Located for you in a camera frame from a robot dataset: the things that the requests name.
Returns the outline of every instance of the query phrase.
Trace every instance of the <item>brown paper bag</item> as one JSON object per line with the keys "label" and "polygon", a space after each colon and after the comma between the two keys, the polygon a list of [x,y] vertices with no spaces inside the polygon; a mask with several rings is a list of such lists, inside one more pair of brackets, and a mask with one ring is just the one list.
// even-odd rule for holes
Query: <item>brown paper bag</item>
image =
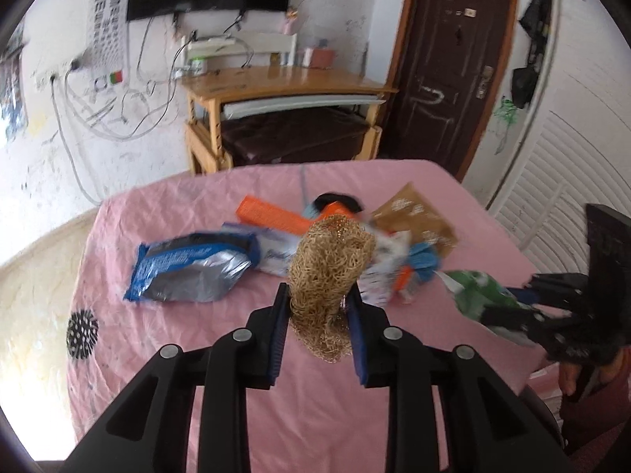
{"label": "brown paper bag", "polygon": [[411,243],[431,243],[441,258],[446,258],[458,243],[445,219],[412,186],[405,185],[386,204],[372,213],[375,227],[395,233],[411,231]]}

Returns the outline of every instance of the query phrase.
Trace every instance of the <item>brown door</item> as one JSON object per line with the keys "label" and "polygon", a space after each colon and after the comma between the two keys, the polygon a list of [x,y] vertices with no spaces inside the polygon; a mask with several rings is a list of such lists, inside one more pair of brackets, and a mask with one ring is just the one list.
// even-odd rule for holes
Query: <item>brown door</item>
{"label": "brown door", "polygon": [[456,175],[482,117],[510,0],[414,0],[384,151]]}

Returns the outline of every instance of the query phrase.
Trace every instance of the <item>eye chart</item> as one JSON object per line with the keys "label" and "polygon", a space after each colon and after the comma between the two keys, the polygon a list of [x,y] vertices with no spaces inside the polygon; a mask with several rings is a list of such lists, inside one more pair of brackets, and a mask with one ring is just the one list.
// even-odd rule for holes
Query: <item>eye chart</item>
{"label": "eye chart", "polygon": [[127,0],[90,0],[88,42],[94,91],[123,81],[127,59]]}

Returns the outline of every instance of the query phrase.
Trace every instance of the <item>person's hand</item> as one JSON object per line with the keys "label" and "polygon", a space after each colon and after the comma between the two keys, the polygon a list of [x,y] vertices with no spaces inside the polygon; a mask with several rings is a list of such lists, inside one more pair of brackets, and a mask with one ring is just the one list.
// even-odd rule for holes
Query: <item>person's hand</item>
{"label": "person's hand", "polygon": [[[624,365],[625,349],[621,349],[613,363],[608,366],[602,366],[598,374],[598,380],[601,385],[607,385],[613,381]],[[558,385],[562,393],[571,397],[576,391],[576,380],[581,373],[582,366],[572,365],[570,363],[561,363],[558,369]]]}

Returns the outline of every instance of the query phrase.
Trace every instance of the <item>blue snack bag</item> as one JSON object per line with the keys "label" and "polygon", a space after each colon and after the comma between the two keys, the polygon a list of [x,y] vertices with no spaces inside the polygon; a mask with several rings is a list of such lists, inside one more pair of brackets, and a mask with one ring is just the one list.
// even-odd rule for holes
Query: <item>blue snack bag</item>
{"label": "blue snack bag", "polygon": [[261,252],[252,234],[193,233],[138,247],[125,299],[212,302],[223,298]]}

